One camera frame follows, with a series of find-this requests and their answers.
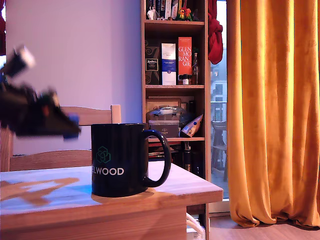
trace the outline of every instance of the whisky box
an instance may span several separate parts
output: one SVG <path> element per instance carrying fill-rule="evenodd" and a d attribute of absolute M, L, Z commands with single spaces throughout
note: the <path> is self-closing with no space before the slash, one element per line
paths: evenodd
<path fill-rule="evenodd" d="M 144 42 L 145 49 L 145 84 L 159 85 L 160 47 L 148 40 Z"/>
<path fill-rule="evenodd" d="M 176 85 L 176 44 L 161 43 L 162 85 Z"/>
<path fill-rule="evenodd" d="M 178 74 L 192 74 L 192 38 L 178 38 Z"/>
<path fill-rule="evenodd" d="M 168 19 L 169 17 L 171 17 L 171 0 L 165 0 L 164 18 Z"/>

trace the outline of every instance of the bottle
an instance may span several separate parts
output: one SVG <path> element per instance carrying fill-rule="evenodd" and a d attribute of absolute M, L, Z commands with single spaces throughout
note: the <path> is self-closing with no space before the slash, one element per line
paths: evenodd
<path fill-rule="evenodd" d="M 188 141 L 184 142 L 183 165 L 185 170 L 191 172 L 191 147 Z"/>
<path fill-rule="evenodd" d="M 183 85 L 189 85 L 188 74 L 183 74 L 182 81 Z"/>
<path fill-rule="evenodd" d="M 199 68 L 198 68 L 198 54 L 195 52 L 193 57 L 193 66 L 192 66 L 192 84 L 198 85 L 198 75 L 199 75 Z"/>
<path fill-rule="evenodd" d="M 183 76 L 179 75 L 178 85 L 183 85 L 183 84 L 184 84 Z"/>
<path fill-rule="evenodd" d="M 188 75 L 189 85 L 192 85 L 192 75 Z"/>

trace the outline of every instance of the mug logo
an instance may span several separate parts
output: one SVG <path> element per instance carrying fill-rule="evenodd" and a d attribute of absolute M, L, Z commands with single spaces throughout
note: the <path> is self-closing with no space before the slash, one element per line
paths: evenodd
<path fill-rule="evenodd" d="M 96 153 L 96 160 L 99 163 L 104 163 L 104 164 L 106 164 L 107 162 L 110 162 L 111 154 L 108 152 L 108 149 L 105 148 L 104 146 L 99 147 Z"/>

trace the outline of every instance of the wooden floor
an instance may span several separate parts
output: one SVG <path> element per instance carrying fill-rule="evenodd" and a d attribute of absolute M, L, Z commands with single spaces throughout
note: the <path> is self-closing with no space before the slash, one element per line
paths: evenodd
<path fill-rule="evenodd" d="M 210 240 L 320 240 L 320 228 L 306 230 L 290 221 L 243 228 L 230 216 L 210 218 Z"/>

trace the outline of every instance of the blue part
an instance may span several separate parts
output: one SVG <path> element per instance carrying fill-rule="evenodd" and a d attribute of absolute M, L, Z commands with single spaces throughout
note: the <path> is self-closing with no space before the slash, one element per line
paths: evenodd
<path fill-rule="evenodd" d="M 176 60 L 162 59 L 162 72 L 176 72 Z"/>
<path fill-rule="evenodd" d="M 0 83 L 5 82 L 6 81 L 6 76 L 3 74 L 0 74 Z"/>
<path fill-rule="evenodd" d="M 79 126 L 79 116 L 76 114 L 69 114 L 69 119 L 73 121 L 77 126 Z M 79 134 L 70 134 L 70 135 L 63 135 L 63 140 L 70 140 L 70 139 L 78 139 Z"/>

